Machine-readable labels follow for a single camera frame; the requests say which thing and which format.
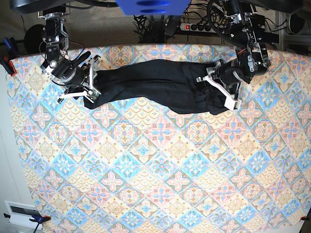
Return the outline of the black t-shirt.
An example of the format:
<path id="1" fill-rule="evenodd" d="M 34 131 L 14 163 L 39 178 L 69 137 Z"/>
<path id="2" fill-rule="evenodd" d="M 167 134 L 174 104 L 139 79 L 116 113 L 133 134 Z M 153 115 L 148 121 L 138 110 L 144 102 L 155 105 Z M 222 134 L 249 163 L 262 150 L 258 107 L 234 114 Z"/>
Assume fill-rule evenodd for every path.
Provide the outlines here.
<path id="1" fill-rule="evenodd" d="M 196 80 L 206 76 L 210 66 L 158 59 L 99 70 L 95 83 L 101 94 L 94 102 L 84 99 L 84 106 L 95 109 L 108 102 L 145 97 L 178 114 L 217 115 L 228 110 L 225 95 L 208 82 Z"/>

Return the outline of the blue clamp lower left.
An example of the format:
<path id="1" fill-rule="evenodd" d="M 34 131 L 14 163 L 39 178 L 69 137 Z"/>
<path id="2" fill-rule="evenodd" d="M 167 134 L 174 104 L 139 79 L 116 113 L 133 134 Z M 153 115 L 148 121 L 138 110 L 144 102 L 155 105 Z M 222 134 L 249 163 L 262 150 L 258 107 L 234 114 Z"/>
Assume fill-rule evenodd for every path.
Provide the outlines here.
<path id="1" fill-rule="evenodd" d="M 9 223 L 25 228 L 33 229 L 35 233 L 37 230 L 43 230 L 43 223 L 50 221 L 49 216 L 34 216 L 34 215 L 19 215 L 19 214 L 3 214 L 5 218 L 9 219 Z"/>

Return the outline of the orange clamp lower right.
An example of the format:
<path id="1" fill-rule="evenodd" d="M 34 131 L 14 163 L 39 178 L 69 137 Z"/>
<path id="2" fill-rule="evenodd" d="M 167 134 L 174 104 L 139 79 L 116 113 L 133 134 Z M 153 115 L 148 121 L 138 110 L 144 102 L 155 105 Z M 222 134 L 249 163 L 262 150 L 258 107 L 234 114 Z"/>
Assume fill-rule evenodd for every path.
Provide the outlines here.
<path id="1" fill-rule="evenodd" d="M 309 221 L 310 219 L 309 219 L 309 217 L 307 217 L 307 216 L 304 216 L 304 217 L 301 217 L 301 219 L 300 219 L 301 221 Z"/>

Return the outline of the patterned tablecloth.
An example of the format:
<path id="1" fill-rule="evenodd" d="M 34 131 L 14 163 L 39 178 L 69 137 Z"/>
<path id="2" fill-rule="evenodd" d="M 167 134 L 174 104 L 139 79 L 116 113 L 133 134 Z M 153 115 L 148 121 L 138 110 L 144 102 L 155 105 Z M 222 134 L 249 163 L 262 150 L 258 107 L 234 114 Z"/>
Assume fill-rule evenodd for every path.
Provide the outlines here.
<path id="1" fill-rule="evenodd" d="M 52 233 L 252 233 L 311 207 L 311 59 L 269 51 L 241 109 L 179 115 L 145 98 L 57 103 L 42 55 L 7 92 L 23 172 Z"/>

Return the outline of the white wall vent box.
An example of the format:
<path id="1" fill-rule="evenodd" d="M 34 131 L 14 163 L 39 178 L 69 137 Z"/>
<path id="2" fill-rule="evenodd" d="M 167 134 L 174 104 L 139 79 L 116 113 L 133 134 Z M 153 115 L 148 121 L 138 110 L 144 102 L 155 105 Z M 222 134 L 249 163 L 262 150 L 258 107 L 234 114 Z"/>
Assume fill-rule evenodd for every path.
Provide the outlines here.
<path id="1" fill-rule="evenodd" d="M 30 221 L 32 215 L 40 216 L 39 211 L 34 205 L 21 204 L 17 202 L 4 201 L 8 212 L 9 223 L 14 226 L 25 227 L 27 229 L 35 229 L 37 226 L 36 222 Z"/>

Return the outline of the black round speaker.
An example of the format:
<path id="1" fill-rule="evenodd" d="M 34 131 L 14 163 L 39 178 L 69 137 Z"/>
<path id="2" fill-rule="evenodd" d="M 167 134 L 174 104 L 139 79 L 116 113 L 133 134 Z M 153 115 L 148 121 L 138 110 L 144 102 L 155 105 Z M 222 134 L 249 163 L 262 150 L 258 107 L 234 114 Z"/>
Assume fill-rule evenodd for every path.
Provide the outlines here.
<path id="1" fill-rule="evenodd" d="M 24 47 L 29 54 L 45 52 L 46 43 L 42 39 L 43 24 L 30 27 L 24 36 Z"/>

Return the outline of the white power strip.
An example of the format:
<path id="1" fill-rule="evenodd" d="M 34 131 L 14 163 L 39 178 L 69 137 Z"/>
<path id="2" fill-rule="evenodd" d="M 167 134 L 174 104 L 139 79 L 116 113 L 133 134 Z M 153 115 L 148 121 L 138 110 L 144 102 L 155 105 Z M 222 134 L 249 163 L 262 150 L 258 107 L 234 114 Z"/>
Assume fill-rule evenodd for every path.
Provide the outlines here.
<path id="1" fill-rule="evenodd" d="M 184 32 L 215 33 L 215 31 L 207 23 L 180 23 L 179 29 Z"/>

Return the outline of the red black clamp upper left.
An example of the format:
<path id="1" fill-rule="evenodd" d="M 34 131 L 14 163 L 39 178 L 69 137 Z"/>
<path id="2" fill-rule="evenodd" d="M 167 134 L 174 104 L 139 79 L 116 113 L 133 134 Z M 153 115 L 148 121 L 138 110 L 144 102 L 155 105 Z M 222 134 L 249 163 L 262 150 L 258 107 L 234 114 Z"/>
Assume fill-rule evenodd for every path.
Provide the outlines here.
<path id="1" fill-rule="evenodd" d="M 4 42 L 0 44 L 5 45 L 8 48 L 8 55 L 1 55 L 0 56 L 0 64 L 4 67 L 4 69 L 6 70 L 6 72 L 11 76 L 15 76 L 17 71 L 15 69 L 15 66 L 13 65 L 13 62 L 11 61 L 12 59 L 14 59 L 16 57 L 17 51 L 16 48 L 13 44 L 13 42 L 5 37 L 4 38 Z"/>

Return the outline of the white round device upper right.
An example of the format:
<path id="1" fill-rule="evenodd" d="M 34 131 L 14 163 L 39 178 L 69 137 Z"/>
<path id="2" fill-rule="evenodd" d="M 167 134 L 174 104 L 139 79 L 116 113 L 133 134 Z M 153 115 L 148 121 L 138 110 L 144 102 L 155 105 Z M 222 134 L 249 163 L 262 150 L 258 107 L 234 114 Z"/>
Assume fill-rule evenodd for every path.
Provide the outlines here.
<path id="1" fill-rule="evenodd" d="M 299 17 L 297 14 L 292 14 L 289 17 L 289 30 L 292 34 L 298 34 L 303 26 L 304 26 L 305 20 L 301 17 Z"/>

